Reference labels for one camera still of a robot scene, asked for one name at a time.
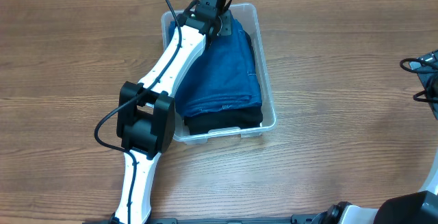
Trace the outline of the clear plastic container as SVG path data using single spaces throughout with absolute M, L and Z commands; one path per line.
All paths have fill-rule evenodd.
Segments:
M 228 127 L 223 129 L 214 129 L 206 134 L 191 135 L 189 129 L 184 125 L 183 119 L 176 115 L 175 133 L 173 139 L 177 142 L 184 142 L 187 145 L 203 144 L 210 138 L 239 135 L 242 138 L 256 137 L 274 129 L 276 125 L 276 111 L 272 96 L 272 89 L 266 58 L 264 54 L 257 9 L 251 3 L 237 3 L 230 6 L 230 11 L 242 25 L 245 32 L 251 38 L 255 54 L 255 70 L 261 90 L 263 121 L 258 127 L 240 129 L 238 127 Z

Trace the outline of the blue denim cloth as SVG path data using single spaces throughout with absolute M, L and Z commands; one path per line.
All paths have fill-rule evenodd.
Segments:
M 263 120 L 250 36 L 236 18 L 231 29 L 211 42 L 179 85 L 175 105 L 183 118 L 237 111 L 244 119 Z

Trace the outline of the black cloth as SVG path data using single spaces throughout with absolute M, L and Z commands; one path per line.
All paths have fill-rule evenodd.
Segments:
M 240 129 L 259 127 L 262 121 L 261 107 L 222 110 L 184 118 L 184 124 L 188 127 L 191 135 L 206 134 L 214 129 L 230 127 Z

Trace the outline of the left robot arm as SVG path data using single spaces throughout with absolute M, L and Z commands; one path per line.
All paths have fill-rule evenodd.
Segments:
M 120 203 L 110 223 L 146 223 L 157 163 L 175 133 L 175 94 L 211 41 L 231 33 L 232 0 L 193 0 L 180 14 L 168 46 L 138 83 L 120 89 L 116 135 L 125 156 Z

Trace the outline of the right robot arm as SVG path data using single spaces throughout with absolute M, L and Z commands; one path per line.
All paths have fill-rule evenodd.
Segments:
M 423 91 L 413 95 L 418 102 L 427 103 L 437 116 L 437 51 L 418 58 L 405 58 L 400 67 L 415 73 Z M 332 224 L 437 224 L 437 158 L 420 190 L 410 195 L 386 200 L 378 209 L 362 208 L 348 202 L 332 205 L 312 218 L 311 223 Z

